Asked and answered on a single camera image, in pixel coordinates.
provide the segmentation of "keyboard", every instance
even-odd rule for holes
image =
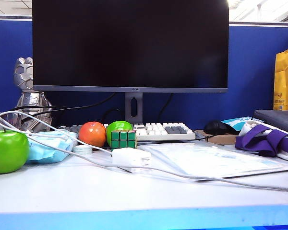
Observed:
[[[71,132],[78,133],[82,125],[71,127],[61,126]],[[194,140],[195,133],[184,123],[146,123],[132,124],[136,131],[137,141],[166,141],[166,140]]]

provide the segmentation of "white cable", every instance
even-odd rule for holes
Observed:
[[[61,130],[61,129],[57,129],[57,128],[55,128],[55,127],[52,127],[51,125],[47,124],[46,122],[43,122],[43,121],[41,121],[41,120],[37,119],[36,117],[31,116],[31,115],[29,115],[29,114],[25,114],[25,113],[20,112],[20,111],[7,111],[7,112],[0,113],[0,120],[1,120],[1,121],[2,121],[2,120],[5,121],[4,119],[1,118],[1,116],[5,115],[5,114],[21,114],[21,115],[25,115],[25,116],[27,116],[27,117],[29,117],[29,118],[32,118],[32,119],[34,119],[34,120],[36,120],[36,121],[38,121],[38,122],[46,125],[46,126],[49,127],[49,128],[52,128],[52,129],[54,129],[54,130],[56,130],[56,131],[58,131],[58,132],[60,132],[60,133],[62,133],[62,134],[64,134],[64,135],[68,136],[69,138],[71,138],[71,139],[73,139],[73,140],[78,141],[79,143],[81,143],[81,144],[83,144],[83,145],[86,145],[86,146],[92,147],[92,148],[94,148],[94,149],[98,149],[98,150],[104,151],[104,152],[106,152],[106,153],[112,154],[110,151],[105,150],[105,149],[103,149],[103,148],[100,148],[100,147],[97,147],[97,146],[94,146],[94,145],[86,144],[85,142],[83,142],[83,141],[81,141],[81,140],[78,140],[77,138],[73,137],[72,135],[69,135],[66,131],[63,131],[63,130]],[[12,131],[15,131],[15,132],[18,132],[18,133],[24,133],[24,134],[26,134],[26,135],[34,135],[34,136],[38,136],[38,137],[58,138],[58,137],[49,136],[49,135],[42,135],[42,134],[39,134],[39,133],[31,133],[31,132],[29,132],[29,131],[21,131],[21,130],[17,129],[17,128],[14,127],[14,126],[12,126],[12,127],[10,127],[10,126],[5,126],[5,125],[2,124],[2,123],[0,123],[0,126],[2,126],[2,127],[5,128],[5,129],[9,129],[9,130],[12,130]]]
[[[25,114],[25,113],[22,113],[22,112],[19,112],[19,111],[7,111],[7,112],[4,112],[4,113],[1,113],[0,116],[5,115],[5,114],[9,114],[9,113],[21,113],[21,114],[23,114],[23,115],[25,115],[25,116],[28,116],[28,117],[30,117],[30,118],[33,118],[33,119],[35,119],[35,120],[37,120],[37,121],[45,124],[46,126],[52,128],[52,129],[54,129],[54,130],[57,130],[57,131],[65,134],[65,135],[69,136],[69,137],[72,138],[72,139],[77,140],[77,141],[80,142],[80,143],[84,143],[84,142],[82,142],[82,141],[74,138],[73,136],[66,134],[64,131],[61,131],[61,130],[59,130],[59,129],[56,129],[56,128],[48,125],[47,123],[40,121],[40,120],[37,119],[36,117],[30,116],[30,115],[28,115],[28,114]],[[5,127],[6,129],[9,129],[9,130],[15,130],[16,132],[20,132],[20,130],[18,130],[17,128],[15,128],[14,126],[12,126],[11,124],[9,124],[8,126],[4,126],[2,123],[0,123],[0,126]],[[133,165],[130,166],[130,165],[101,164],[101,163],[98,163],[98,162],[96,162],[96,161],[93,161],[93,160],[91,160],[91,159],[89,159],[89,158],[86,158],[86,157],[84,157],[84,156],[82,156],[82,155],[75,154],[75,153],[73,153],[73,152],[70,152],[70,151],[67,151],[67,150],[64,150],[64,149],[59,149],[59,148],[50,146],[50,145],[48,145],[48,144],[46,144],[46,143],[43,143],[43,142],[41,142],[41,141],[38,141],[38,140],[36,140],[36,139],[34,139],[34,138],[30,137],[30,136],[28,136],[28,138],[31,139],[31,140],[36,141],[36,142],[39,143],[39,144],[42,144],[42,145],[45,145],[45,146],[47,146],[47,147],[50,147],[50,148],[53,148],[53,149],[56,149],[56,150],[59,150],[59,151],[68,153],[68,154],[70,154],[70,155],[73,155],[73,156],[76,156],[76,157],[79,157],[79,158],[82,158],[82,159],[84,159],[84,160],[86,160],[86,161],[89,161],[89,162],[91,162],[91,163],[93,163],[93,164],[96,164],[96,165],[99,165],[99,166],[102,166],[102,167],[107,167],[107,168],[141,168],[141,169],[151,169],[151,170],[156,170],[156,171],[160,171],[160,172],[172,174],[172,175],[175,175],[175,176],[178,176],[178,177],[182,177],[182,178],[200,179],[200,180],[209,180],[209,181],[220,181],[220,182],[225,182],[225,183],[230,183],[230,184],[237,184],[237,185],[242,185],[242,186],[247,186],[247,187],[253,187],[253,188],[271,189],[271,190],[278,190],[278,191],[288,192],[288,188],[286,188],[286,187],[281,187],[281,186],[269,186],[269,185],[247,184],[247,183],[237,182],[237,181],[233,181],[233,180],[229,180],[229,179],[224,179],[224,178],[207,177],[207,176],[184,175],[184,174],[178,174],[178,173],[175,173],[175,172],[170,172],[170,171],[166,171],[166,170],[162,170],[162,169],[158,169],[158,168],[153,168],[153,167],[146,167],[146,166],[133,166]],[[96,146],[91,146],[91,147],[96,148],[96,149],[98,148],[98,149],[103,150],[103,151],[105,151],[105,152],[111,153],[110,151],[107,151],[107,150],[105,150],[105,149],[102,149],[102,148],[99,148],[99,147],[96,147]]]

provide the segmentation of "purple cloth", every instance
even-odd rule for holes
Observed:
[[[288,152],[288,134],[277,129],[272,130],[266,136],[255,137],[256,135],[270,130],[270,128],[257,125],[243,137],[236,137],[236,148],[258,151],[261,155],[275,157],[278,151]]]

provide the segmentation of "face mask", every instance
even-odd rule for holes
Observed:
[[[76,133],[69,132],[67,130],[65,130],[65,131],[69,135],[77,138]],[[59,149],[63,149],[63,150],[67,150],[67,151],[71,151],[73,149],[73,147],[77,145],[77,141],[75,141],[71,138],[68,138],[68,139],[59,138],[59,137],[67,137],[67,136],[58,132],[58,131],[42,132],[42,134],[53,136],[53,138],[35,136],[34,139],[36,139],[42,143],[48,144],[50,146],[53,146],[53,147],[56,147]],[[65,157],[68,156],[68,154],[65,152],[44,146],[44,145],[37,143],[31,139],[28,139],[28,140],[29,140],[30,151],[29,151],[28,160],[26,162],[27,164],[31,164],[31,163],[56,163],[56,162],[62,161]]]

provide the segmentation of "black mouse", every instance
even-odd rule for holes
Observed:
[[[234,135],[239,134],[239,131],[236,131],[230,125],[223,123],[219,120],[213,120],[207,123],[204,127],[204,132],[207,134],[213,135],[224,135],[226,133],[231,133]]]

